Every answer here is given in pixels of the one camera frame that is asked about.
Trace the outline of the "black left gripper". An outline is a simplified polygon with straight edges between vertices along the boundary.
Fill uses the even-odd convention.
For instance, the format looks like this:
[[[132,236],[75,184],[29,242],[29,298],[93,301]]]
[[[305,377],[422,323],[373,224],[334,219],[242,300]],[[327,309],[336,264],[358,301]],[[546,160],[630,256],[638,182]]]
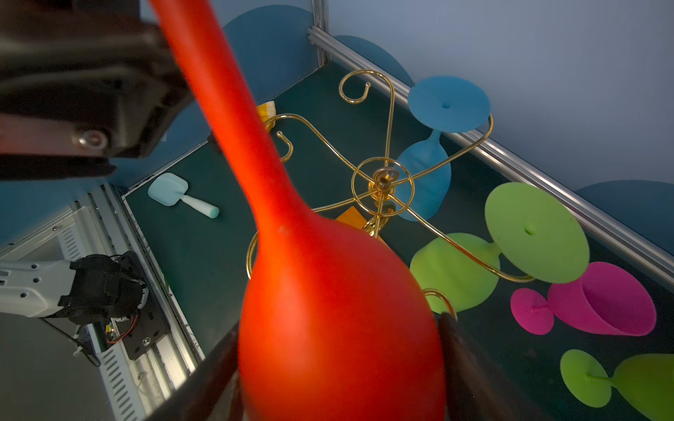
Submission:
[[[151,155],[193,94],[136,1],[1,4],[1,177],[111,175]]]

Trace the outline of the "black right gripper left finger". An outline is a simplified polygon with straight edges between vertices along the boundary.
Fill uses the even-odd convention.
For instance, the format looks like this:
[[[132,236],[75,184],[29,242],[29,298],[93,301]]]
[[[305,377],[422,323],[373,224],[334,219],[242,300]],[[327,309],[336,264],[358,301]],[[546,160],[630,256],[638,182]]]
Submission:
[[[238,368],[237,322],[170,398],[147,420],[207,420]]]

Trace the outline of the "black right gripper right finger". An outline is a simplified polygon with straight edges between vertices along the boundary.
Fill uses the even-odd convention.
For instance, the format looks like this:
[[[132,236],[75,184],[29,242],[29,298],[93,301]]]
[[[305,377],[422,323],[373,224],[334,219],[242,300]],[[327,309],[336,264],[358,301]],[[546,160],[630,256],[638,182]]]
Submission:
[[[449,420],[551,419],[508,379],[451,314],[438,316],[438,331]]]

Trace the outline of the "red wine glass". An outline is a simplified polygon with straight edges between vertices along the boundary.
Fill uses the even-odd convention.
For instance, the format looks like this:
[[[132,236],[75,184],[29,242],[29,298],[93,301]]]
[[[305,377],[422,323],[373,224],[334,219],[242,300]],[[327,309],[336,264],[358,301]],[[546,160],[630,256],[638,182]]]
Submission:
[[[153,6],[259,231],[240,319],[249,418],[443,419],[440,336],[407,265],[301,199],[210,4]]]

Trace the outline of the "magenta wine glass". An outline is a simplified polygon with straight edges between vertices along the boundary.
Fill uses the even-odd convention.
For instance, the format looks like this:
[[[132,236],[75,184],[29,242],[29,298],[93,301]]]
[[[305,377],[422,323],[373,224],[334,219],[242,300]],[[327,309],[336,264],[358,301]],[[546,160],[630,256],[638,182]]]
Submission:
[[[516,322],[534,335],[549,333],[557,319],[585,333],[642,337],[656,325],[656,307],[642,283],[626,270],[593,262],[574,282],[553,284],[546,296],[517,289],[510,308]]]

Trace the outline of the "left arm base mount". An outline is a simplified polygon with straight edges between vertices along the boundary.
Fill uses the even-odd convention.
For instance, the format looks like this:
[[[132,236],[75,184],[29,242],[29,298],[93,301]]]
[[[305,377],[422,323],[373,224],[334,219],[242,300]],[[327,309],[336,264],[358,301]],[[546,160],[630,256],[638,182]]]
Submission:
[[[92,325],[104,351],[121,344],[132,361],[170,332],[133,251],[76,261],[2,261],[1,312]]]

